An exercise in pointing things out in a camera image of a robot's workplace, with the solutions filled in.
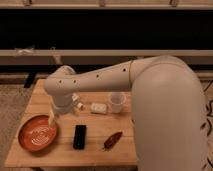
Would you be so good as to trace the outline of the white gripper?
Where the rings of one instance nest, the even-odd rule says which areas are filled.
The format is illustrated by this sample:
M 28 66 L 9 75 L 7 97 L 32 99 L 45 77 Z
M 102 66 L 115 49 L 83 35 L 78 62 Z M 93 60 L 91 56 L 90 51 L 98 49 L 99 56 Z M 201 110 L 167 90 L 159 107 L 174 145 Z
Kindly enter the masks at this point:
M 53 96 L 52 97 L 52 111 L 49 113 L 48 124 L 53 127 L 55 125 L 55 115 L 63 115 L 70 113 L 73 109 L 72 95 Z

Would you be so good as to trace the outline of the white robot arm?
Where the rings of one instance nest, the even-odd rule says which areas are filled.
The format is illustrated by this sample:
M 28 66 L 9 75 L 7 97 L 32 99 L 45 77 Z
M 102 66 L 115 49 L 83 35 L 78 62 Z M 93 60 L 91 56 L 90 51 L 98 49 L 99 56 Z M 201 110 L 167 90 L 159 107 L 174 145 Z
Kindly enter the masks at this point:
M 206 98 L 182 60 L 158 56 L 77 74 L 62 66 L 47 77 L 53 111 L 66 113 L 74 92 L 131 93 L 138 171 L 204 171 Z

